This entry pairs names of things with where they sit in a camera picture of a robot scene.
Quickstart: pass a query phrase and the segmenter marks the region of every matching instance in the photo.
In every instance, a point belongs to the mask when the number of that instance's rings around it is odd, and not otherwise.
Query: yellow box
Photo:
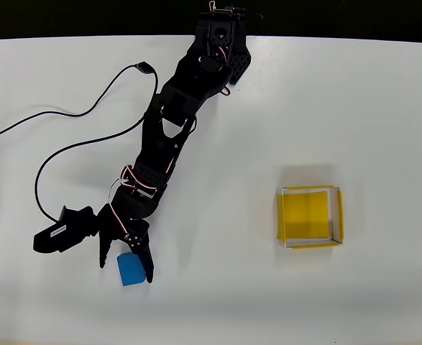
[[[284,248],[343,244],[341,191],[334,185],[278,188],[277,239]]]

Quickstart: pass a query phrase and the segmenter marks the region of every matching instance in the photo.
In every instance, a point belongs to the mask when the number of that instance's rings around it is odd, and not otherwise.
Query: robotic arm
[[[65,251],[99,233],[100,267],[111,242],[121,240],[137,254],[148,282],[153,279],[148,228],[144,219],[155,212],[174,172],[180,152],[196,125],[196,112],[206,99],[236,84],[250,64],[246,47],[244,9],[227,7],[201,13],[196,38],[177,66],[174,76],[155,94],[144,114],[142,149],[133,166],[123,168],[114,197],[94,215],[91,207],[79,211],[65,206],[59,221],[35,235],[34,250]],[[154,73],[147,63],[137,65]],[[174,137],[163,130],[164,120],[181,127]]]

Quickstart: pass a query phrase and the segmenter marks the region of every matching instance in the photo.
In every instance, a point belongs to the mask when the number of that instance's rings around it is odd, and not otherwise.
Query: white table
[[[0,129],[56,106],[84,111],[125,65],[162,85],[192,37],[0,41]],[[351,344],[422,340],[422,44],[250,37],[230,97],[205,102],[149,219],[153,283],[122,287],[113,243],[38,254],[50,225],[33,195],[42,161],[143,114],[153,77],[132,70],[81,119],[44,116],[0,137],[0,338],[72,344]],[[55,158],[45,209],[98,211],[141,129]],[[336,184],[345,240],[288,250],[275,189]]]

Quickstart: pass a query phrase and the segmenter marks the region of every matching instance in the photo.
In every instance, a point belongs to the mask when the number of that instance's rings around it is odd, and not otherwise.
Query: black background
[[[422,0],[217,1],[217,7],[231,4],[265,15],[257,35],[422,42]],[[193,35],[202,11],[208,1],[0,0],[0,39]],[[257,20],[248,18],[248,27]]]

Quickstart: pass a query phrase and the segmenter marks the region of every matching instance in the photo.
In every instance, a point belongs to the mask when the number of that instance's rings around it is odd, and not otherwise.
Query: blue cube
[[[137,255],[124,253],[119,255],[117,259],[123,286],[140,284],[145,281],[144,267]]]

